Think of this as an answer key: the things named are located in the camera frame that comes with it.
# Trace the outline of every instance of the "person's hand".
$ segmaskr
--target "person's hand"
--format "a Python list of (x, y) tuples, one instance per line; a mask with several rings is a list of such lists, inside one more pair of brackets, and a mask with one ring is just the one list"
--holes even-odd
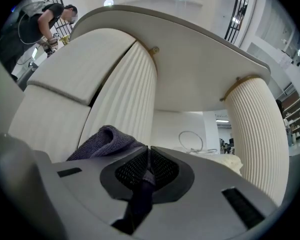
[(51, 38), (47, 41), (47, 43), (50, 45), (52, 50), (58, 50), (58, 39), (57, 38)]

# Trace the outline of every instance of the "gray cloth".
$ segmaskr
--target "gray cloth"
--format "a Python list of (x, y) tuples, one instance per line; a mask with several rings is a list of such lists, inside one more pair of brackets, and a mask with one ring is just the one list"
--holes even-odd
[[(67, 161), (109, 156), (113, 153), (143, 146), (145, 146), (143, 143), (112, 125), (104, 125), (96, 134), (86, 140)], [(150, 168), (150, 159), (148, 159), (148, 168)], [(146, 171), (143, 180), (156, 185), (155, 177), (149, 170)]]

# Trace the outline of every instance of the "black t-shirt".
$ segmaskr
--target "black t-shirt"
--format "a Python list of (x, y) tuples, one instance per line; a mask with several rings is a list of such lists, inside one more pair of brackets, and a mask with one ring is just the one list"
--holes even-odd
[[(54, 24), (59, 20), (65, 7), (62, 4), (53, 3), (44, 7), (42, 11), (45, 12), (48, 9), (53, 13), (53, 19), (49, 22), (49, 28), (51, 29), (54, 26)], [(25, 43), (37, 42), (43, 37), (38, 25), (38, 19), (40, 16), (41, 14), (35, 14), (31, 18), (25, 17), (26, 19), (22, 19), (22, 22), (20, 22), (20, 36), (22, 41), (24, 41)]]

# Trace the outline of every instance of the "purple towel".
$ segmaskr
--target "purple towel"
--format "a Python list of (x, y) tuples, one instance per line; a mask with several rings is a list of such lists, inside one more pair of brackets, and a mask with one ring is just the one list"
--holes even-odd
[(134, 137), (119, 131), (112, 125), (105, 125), (86, 140), (67, 161), (103, 157), (114, 152), (122, 152), (142, 146), (144, 144), (138, 142)]

